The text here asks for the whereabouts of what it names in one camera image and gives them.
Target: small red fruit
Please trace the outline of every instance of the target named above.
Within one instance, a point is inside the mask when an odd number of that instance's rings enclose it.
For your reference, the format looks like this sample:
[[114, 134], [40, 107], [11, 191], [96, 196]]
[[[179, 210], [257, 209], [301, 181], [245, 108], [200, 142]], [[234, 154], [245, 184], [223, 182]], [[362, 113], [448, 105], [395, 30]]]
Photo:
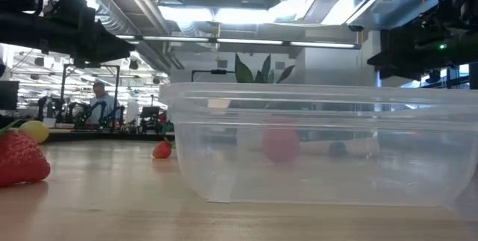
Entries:
[[167, 159], [171, 156], [172, 147], [167, 141], [161, 141], [152, 151], [152, 156], [159, 159]]
[[268, 123], [281, 125], [277, 128], [271, 125], [265, 129], [262, 136], [262, 151], [265, 157], [273, 163], [291, 163], [300, 155], [300, 142], [297, 130], [294, 127], [286, 127], [294, 123], [289, 117], [273, 116]]
[[35, 140], [24, 133], [0, 134], [0, 187], [42, 181], [50, 165]]

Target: man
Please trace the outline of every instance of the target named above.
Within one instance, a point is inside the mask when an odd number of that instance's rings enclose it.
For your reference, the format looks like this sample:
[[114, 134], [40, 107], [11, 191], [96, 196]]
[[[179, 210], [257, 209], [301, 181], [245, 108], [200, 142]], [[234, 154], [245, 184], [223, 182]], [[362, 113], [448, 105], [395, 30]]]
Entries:
[[[105, 84], [103, 84], [101, 81], [96, 82], [93, 85], [93, 91], [96, 97], [90, 100], [90, 106], [93, 106], [96, 102], [104, 101], [106, 102], [106, 108], [105, 108], [105, 112], [103, 113], [103, 116], [107, 116], [108, 114], [113, 112], [114, 97], [108, 95], [108, 93], [105, 91]], [[94, 125], [98, 125], [99, 117], [101, 116], [101, 113], [102, 113], [101, 106], [96, 107], [91, 113], [91, 117], [89, 120], [90, 123]], [[116, 119], [118, 119], [119, 117], [120, 117], [120, 112], [118, 111], [116, 114]]]

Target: clear plastic container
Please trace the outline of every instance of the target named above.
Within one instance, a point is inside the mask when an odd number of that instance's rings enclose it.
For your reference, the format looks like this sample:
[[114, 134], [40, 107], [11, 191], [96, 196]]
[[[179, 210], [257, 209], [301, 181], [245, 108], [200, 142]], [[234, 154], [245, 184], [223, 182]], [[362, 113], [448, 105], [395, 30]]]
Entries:
[[475, 92], [194, 83], [161, 100], [208, 201], [436, 206], [477, 164]]

